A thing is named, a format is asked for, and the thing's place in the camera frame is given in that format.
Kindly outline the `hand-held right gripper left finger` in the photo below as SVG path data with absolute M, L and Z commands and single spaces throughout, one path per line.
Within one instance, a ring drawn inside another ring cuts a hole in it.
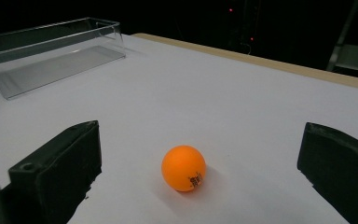
M 74 125 L 8 170 L 15 224 L 67 224 L 102 172 L 99 122 Z

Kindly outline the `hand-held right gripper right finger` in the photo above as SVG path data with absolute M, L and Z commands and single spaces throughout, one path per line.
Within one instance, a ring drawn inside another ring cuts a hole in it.
M 309 122 L 297 169 L 350 224 L 358 224 L 358 139 Z

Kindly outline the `clear plastic box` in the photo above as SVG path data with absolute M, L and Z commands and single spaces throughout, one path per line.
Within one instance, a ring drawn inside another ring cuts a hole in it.
M 87 17 L 0 34 L 0 92 L 9 100 L 125 56 L 118 21 Z

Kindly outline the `orange table tennis ball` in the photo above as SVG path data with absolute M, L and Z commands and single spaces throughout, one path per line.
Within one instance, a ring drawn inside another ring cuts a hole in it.
M 207 165 L 202 154 L 192 146 L 170 149 L 161 163 L 165 182 L 173 189 L 188 192 L 203 183 Z

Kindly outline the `grey metal stand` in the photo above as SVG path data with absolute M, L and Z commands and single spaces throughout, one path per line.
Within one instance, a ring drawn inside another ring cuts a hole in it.
M 358 0 L 353 0 L 326 70 L 352 76 L 358 75 Z

